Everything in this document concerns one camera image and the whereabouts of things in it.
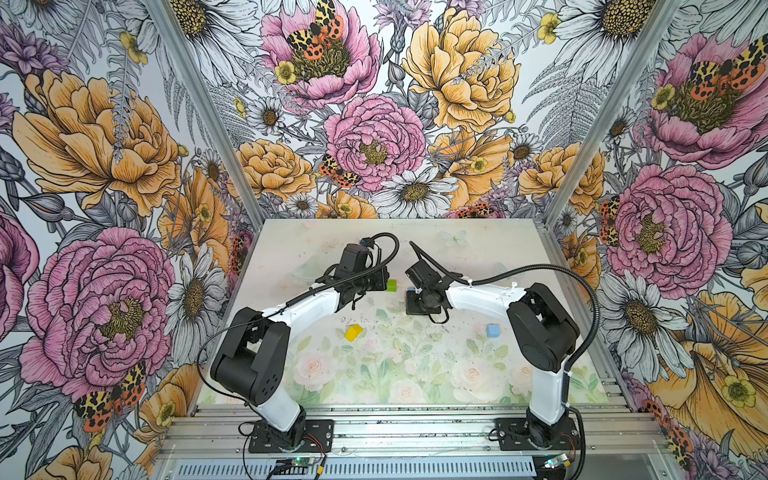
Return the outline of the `yellow wood block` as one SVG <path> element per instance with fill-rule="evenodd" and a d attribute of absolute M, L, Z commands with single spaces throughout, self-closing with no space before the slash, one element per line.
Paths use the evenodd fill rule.
<path fill-rule="evenodd" d="M 364 331 L 360 325 L 349 326 L 344 334 L 344 338 L 349 342 L 354 342 Z"/>

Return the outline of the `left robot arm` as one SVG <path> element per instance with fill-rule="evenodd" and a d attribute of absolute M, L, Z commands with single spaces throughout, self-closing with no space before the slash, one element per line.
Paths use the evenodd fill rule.
<path fill-rule="evenodd" d="M 354 305 L 370 291 L 385 291 L 387 265 L 376 238 L 344 247 L 340 261 L 304 293 L 271 309 L 240 309 L 219 344 L 209 375 L 244 399 L 261 418 L 266 440 L 281 450 L 299 448 L 307 436 L 306 412 L 281 386 L 291 336 Z"/>

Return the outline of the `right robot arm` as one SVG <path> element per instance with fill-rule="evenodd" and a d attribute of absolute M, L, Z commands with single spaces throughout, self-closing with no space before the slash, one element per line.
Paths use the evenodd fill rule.
<path fill-rule="evenodd" d="M 570 430 L 565 364 L 576 351 L 580 330 L 552 291 L 542 283 L 503 288 L 453 280 L 424 260 L 408 268 L 406 276 L 413 284 L 406 295 L 409 315 L 432 317 L 458 309 L 509 322 L 531 366 L 532 389 L 523 425 L 507 438 L 538 449 L 554 447 Z"/>

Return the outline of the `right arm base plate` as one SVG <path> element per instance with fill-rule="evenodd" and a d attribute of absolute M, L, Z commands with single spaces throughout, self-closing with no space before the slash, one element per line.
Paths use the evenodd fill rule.
<path fill-rule="evenodd" d="M 497 418 L 494 429 L 503 451 L 576 451 L 582 444 L 576 423 L 567 416 L 554 425 L 523 417 Z"/>

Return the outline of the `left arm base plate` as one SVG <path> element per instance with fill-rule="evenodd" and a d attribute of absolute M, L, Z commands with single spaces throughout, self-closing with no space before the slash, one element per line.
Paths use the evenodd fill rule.
<path fill-rule="evenodd" d="M 305 420 L 298 427 L 281 432 L 265 421 L 257 421 L 248 435 L 251 454 L 330 453 L 335 422 L 330 419 Z"/>

